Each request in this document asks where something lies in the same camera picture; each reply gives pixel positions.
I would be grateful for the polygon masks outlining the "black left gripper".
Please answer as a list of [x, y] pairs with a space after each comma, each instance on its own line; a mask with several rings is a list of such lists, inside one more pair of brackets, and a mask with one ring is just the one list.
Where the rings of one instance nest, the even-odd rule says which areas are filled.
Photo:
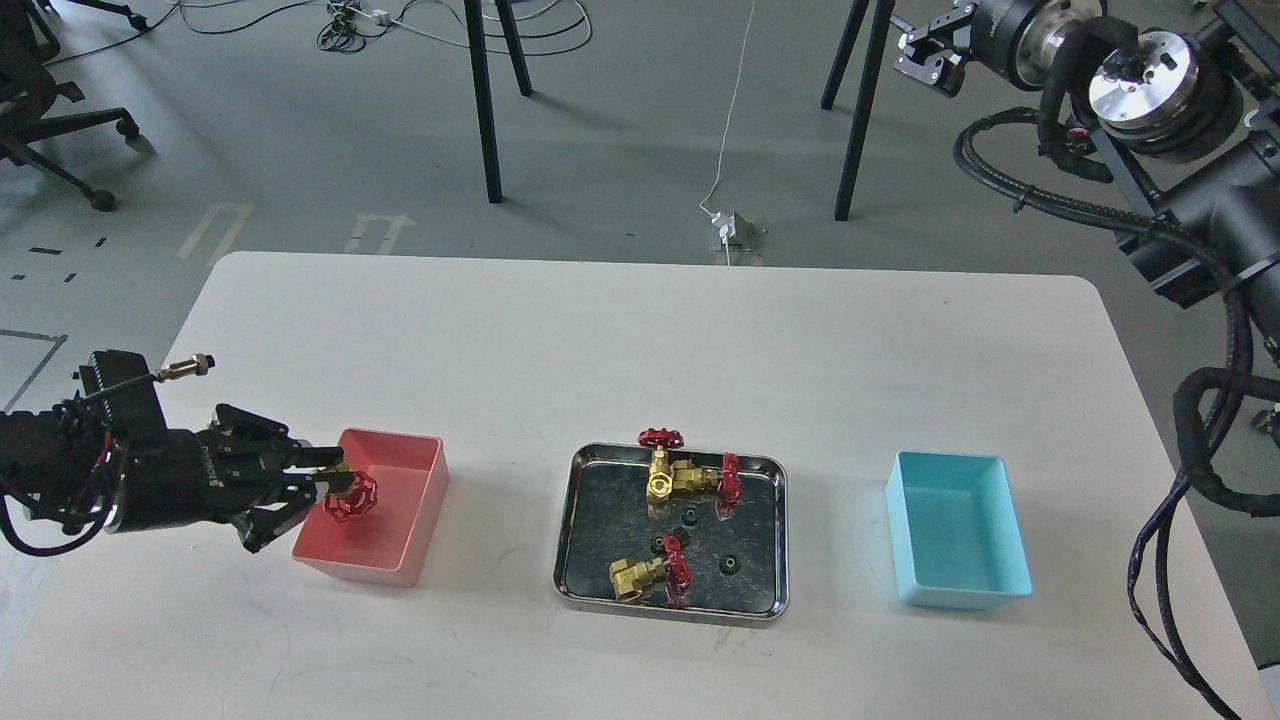
[[346, 461], [337, 446], [311, 446], [289, 436], [283, 421], [218, 404], [212, 411], [212, 454], [191, 430], [172, 430], [154, 454], [124, 462], [108, 530], [131, 533], [228, 523], [243, 548], [257, 553], [301, 524], [312, 507], [346, 495], [355, 478], [321, 478], [285, 486], [262, 498], [252, 479], [303, 479], [335, 471]]

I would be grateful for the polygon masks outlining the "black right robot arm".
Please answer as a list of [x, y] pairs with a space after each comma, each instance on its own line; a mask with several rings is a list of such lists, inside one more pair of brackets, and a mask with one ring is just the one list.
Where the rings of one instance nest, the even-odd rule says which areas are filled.
[[[1249, 518], [1277, 516], [1277, 493], [1221, 478], [1215, 456], [1248, 398], [1277, 401], [1254, 372], [1254, 348], [1277, 357], [1277, 37], [1243, 1], [1215, 1], [1197, 29], [1143, 28], [1106, 1], [952, 1], [918, 26], [892, 15], [896, 69], [942, 94], [959, 92], [970, 64], [1036, 95], [996, 111], [954, 145], [960, 168], [1015, 209], [1116, 236], [1120, 251], [1161, 297], [1181, 307], [1224, 305], [1221, 366], [1192, 372], [1172, 397], [1178, 471], [1140, 529], [1128, 569], [1153, 566], [1157, 651], [1222, 719], [1239, 712], [1210, 684], [1183, 643], [1169, 593], [1169, 541], [1194, 495]], [[1055, 193], [977, 151], [1000, 126], [1036, 129], [1037, 152], [1069, 176], [1116, 184], [1128, 208]]]

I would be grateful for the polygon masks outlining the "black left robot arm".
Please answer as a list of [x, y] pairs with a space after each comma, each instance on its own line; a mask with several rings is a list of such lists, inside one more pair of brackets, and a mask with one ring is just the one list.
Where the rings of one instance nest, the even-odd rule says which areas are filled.
[[58, 546], [31, 544], [4, 512], [6, 542], [51, 557], [101, 532], [210, 521], [236, 528], [242, 546], [259, 552], [314, 507], [349, 521], [376, 506], [376, 482], [342, 448], [308, 446], [273, 419], [220, 404], [204, 430], [170, 428], [156, 386], [206, 375], [214, 364], [196, 354], [151, 369], [136, 352], [96, 351], [79, 368], [82, 395], [42, 413], [4, 413], [3, 500], [68, 536]]

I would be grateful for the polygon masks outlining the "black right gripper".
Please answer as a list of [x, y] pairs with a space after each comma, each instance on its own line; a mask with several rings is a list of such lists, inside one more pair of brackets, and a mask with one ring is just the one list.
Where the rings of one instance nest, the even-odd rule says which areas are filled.
[[1047, 70], [1030, 41], [1047, 1], [961, 1], [943, 15], [914, 26], [892, 14], [900, 31], [895, 69], [945, 97], [959, 95], [969, 61], [978, 61], [1015, 88], [1038, 91]]

